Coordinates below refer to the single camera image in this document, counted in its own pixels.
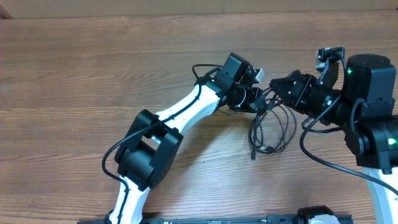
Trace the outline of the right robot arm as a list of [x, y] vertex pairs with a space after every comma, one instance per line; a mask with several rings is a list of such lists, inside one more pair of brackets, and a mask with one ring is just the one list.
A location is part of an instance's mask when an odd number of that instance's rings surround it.
[[[396, 68], [377, 54], [345, 58], [344, 47], [317, 50], [318, 78], [293, 71], [271, 80], [282, 104], [305, 114], [299, 145], [312, 160], [367, 181], [378, 223], [397, 223], [397, 115], [392, 94]], [[307, 133], [321, 122], [343, 131], [361, 172], [320, 159], [304, 145]]]

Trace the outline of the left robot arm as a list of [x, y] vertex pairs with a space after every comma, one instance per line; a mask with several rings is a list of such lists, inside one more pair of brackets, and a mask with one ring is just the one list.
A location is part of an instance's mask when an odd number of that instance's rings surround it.
[[207, 64], [209, 71], [197, 75], [193, 90], [163, 111], [142, 110], [125, 137], [109, 149], [115, 153], [118, 173], [104, 173], [120, 182], [115, 208], [105, 223], [140, 223], [150, 190], [167, 175], [182, 143], [183, 135], [201, 119], [224, 105], [244, 113], [265, 110], [260, 101], [265, 72], [231, 53], [224, 64]]

